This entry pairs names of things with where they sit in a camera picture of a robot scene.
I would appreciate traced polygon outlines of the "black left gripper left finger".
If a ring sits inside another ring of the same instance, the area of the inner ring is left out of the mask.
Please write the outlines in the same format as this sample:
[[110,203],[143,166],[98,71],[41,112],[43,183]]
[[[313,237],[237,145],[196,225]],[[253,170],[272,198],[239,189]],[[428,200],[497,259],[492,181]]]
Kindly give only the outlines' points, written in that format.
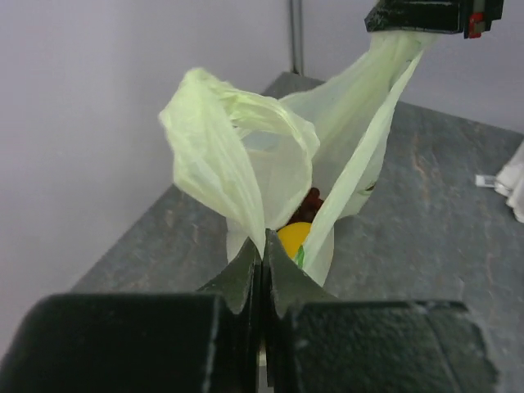
[[261,259],[245,242],[189,293],[40,300],[1,362],[4,392],[255,392]]

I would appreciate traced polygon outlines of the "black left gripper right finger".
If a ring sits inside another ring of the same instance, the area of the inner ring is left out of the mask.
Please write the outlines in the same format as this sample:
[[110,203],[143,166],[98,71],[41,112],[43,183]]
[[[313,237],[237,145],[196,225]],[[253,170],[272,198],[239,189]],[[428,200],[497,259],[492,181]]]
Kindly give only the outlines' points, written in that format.
[[452,300],[347,301],[274,231],[263,258],[267,381],[277,392],[497,392],[481,327]]

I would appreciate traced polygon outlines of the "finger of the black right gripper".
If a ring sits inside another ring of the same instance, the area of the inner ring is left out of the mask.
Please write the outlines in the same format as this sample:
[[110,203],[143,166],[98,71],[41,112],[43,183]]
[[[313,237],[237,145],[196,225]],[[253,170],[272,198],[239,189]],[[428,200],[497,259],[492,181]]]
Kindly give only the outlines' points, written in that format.
[[369,33],[405,30],[479,38],[502,18],[504,0],[382,0],[364,18]]

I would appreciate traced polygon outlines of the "yellow fake orange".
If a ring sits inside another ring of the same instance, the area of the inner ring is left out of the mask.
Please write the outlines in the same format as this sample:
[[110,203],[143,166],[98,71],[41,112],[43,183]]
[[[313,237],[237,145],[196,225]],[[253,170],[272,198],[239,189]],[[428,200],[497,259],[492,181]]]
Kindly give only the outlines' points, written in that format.
[[278,231],[278,238],[290,259],[294,259],[309,235],[311,223],[296,222],[288,224]]

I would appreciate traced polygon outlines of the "dark red fake grapes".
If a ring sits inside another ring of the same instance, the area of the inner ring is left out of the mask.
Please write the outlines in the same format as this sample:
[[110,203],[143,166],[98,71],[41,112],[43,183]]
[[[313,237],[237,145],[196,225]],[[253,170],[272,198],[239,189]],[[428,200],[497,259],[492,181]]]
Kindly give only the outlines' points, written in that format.
[[322,205],[323,199],[320,197],[320,191],[316,187],[312,187],[288,223],[313,223]]

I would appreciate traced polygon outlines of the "light green plastic bag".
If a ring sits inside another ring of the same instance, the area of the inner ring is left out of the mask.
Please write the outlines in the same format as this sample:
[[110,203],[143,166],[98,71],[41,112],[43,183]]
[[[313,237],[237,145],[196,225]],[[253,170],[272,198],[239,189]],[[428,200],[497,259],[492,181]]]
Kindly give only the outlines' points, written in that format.
[[189,70],[159,114],[174,153],[174,184],[227,221],[227,255],[244,241],[265,250],[307,193],[323,206],[293,260],[324,284],[335,223],[356,215],[382,170],[400,95],[435,34],[378,32],[339,75],[281,98],[235,88]]

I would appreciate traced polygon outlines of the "white folded towel right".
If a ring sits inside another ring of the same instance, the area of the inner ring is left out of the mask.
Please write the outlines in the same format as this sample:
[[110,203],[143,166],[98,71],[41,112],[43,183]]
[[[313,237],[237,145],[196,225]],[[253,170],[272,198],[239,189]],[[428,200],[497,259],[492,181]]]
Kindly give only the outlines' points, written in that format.
[[493,188],[499,195],[506,198],[508,206],[517,222],[524,221],[524,143],[522,142],[512,158],[503,166],[496,176],[477,174],[477,187]]

